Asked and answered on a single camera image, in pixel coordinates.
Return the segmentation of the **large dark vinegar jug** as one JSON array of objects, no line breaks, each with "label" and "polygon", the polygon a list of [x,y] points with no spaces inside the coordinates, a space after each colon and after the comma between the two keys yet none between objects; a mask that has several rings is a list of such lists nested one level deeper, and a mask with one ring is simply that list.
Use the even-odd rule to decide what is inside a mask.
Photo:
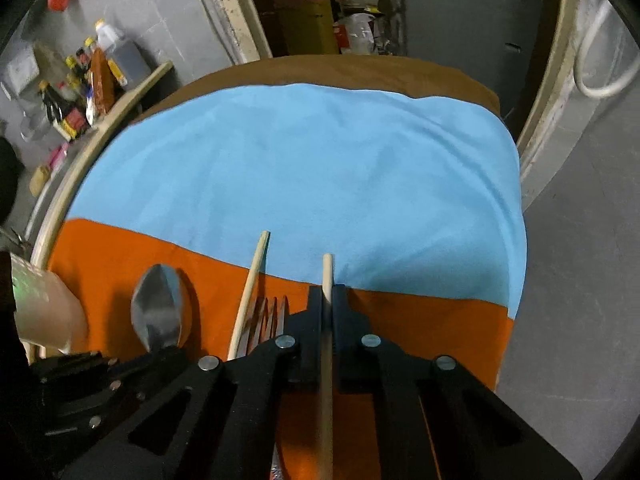
[{"label": "large dark vinegar jug", "polygon": [[104,20],[97,20],[94,29],[96,43],[103,51],[113,76],[125,91],[136,88],[151,75],[152,70],[137,45],[123,32]]}]

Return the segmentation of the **white plastic utensil basket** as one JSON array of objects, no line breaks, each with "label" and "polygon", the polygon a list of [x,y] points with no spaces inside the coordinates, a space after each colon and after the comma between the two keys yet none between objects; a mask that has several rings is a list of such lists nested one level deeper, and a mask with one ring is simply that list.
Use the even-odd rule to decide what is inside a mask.
[{"label": "white plastic utensil basket", "polygon": [[22,341],[70,353],[87,336],[87,319],[76,296],[53,272],[11,254],[15,323]]}]

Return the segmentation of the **dark soy sauce bottle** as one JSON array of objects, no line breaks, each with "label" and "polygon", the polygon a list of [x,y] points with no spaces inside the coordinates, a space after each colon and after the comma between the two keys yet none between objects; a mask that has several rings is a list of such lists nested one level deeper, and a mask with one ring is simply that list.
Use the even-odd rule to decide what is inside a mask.
[{"label": "dark soy sauce bottle", "polygon": [[85,113],[75,101],[65,99],[46,80],[40,81],[38,91],[48,121],[67,142],[89,129]]}]

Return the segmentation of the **wooden chopstick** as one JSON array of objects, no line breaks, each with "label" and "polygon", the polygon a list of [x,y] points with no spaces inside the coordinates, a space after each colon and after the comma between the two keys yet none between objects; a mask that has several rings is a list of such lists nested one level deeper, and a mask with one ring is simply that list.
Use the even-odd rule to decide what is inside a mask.
[{"label": "wooden chopstick", "polygon": [[250,263],[250,268],[248,269],[247,277],[242,290],[239,307],[238,307],[238,310],[236,311],[236,318],[233,325],[231,340],[230,340],[228,354],[227,354],[228,361],[234,360],[236,358],[236,355],[238,354],[242,330],[243,330],[248,306],[250,305],[250,298],[252,298],[253,290],[257,282],[258,274],[260,272],[260,268],[262,267],[262,262],[264,261],[264,258],[265,258],[269,237],[270,237],[270,232],[265,230],[260,233],[260,237],[258,238],[258,242],[254,251],[252,262]]},{"label": "wooden chopstick", "polygon": [[322,326],[320,333],[320,382],[318,409],[319,478],[333,478],[333,372],[332,372],[333,256],[322,257]]}]

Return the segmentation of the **yellow gas cylinder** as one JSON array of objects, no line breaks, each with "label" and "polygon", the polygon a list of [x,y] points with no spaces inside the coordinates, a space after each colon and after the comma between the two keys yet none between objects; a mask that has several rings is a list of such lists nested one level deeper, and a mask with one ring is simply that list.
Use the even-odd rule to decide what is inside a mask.
[{"label": "yellow gas cylinder", "polygon": [[272,0],[289,55],[339,54],[332,0]]}]

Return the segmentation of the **striped blue orange brown cloth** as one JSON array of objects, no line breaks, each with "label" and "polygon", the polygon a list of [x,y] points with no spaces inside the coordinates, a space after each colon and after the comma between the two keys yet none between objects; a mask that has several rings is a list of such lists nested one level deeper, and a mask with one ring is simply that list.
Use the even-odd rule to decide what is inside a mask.
[{"label": "striped blue orange brown cloth", "polygon": [[520,161],[495,95],[410,58],[291,56],[188,84],[94,163],[50,267],[88,344],[140,351],[125,318],[153,263],[183,270],[200,343],[228,348],[260,231],[266,287],[300,304],[325,252],[349,301],[415,356],[498,376],[526,273]]}]

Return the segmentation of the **grey washing machine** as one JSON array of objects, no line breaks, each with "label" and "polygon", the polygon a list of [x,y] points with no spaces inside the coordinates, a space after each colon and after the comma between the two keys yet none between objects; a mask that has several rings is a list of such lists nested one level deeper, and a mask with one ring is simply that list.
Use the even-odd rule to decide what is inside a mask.
[{"label": "grey washing machine", "polygon": [[462,70],[508,116],[524,88],[542,0],[396,0],[399,53]]}]

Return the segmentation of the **steel fork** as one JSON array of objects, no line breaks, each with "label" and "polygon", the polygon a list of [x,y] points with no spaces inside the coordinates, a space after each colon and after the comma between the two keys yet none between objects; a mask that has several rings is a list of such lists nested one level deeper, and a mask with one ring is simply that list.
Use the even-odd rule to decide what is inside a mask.
[{"label": "steel fork", "polygon": [[288,318],[288,298],[257,297],[248,307],[238,350],[237,358],[248,356],[263,342],[284,334]]}]

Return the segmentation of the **steel spoon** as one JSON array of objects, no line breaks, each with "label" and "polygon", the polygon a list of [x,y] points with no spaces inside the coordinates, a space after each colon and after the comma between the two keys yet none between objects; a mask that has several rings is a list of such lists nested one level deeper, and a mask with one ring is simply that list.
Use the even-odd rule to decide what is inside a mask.
[{"label": "steel spoon", "polygon": [[178,346],[182,312],[177,271],[166,264],[154,264],[138,281],[130,304],[131,325],[147,352]]}]

